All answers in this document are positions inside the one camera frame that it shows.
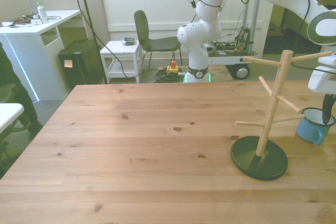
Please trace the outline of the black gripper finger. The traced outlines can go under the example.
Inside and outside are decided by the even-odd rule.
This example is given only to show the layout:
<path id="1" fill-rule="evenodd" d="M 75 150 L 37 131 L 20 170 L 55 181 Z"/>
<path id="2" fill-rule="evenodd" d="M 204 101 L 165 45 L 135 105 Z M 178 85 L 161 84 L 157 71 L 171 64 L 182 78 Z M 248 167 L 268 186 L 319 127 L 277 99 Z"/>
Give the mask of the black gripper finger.
<path id="1" fill-rule="evenodd" d="M 334 94 L 326 94 L 322 105 L 322 120 L 328 124 L 331 118 L 332 107 L 334 105 Z"/>

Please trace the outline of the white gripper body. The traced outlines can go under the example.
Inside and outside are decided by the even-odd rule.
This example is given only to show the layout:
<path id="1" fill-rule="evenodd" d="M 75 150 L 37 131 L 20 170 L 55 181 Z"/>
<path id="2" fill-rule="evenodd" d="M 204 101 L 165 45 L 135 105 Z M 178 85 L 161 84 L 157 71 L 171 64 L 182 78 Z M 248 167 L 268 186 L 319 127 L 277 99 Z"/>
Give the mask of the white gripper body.
<path id="1" fill-rule="evenodd" d="M 321 71 L 313 71 L 308 88 L 317 93 L 336 94 L 335 75 Z"/>

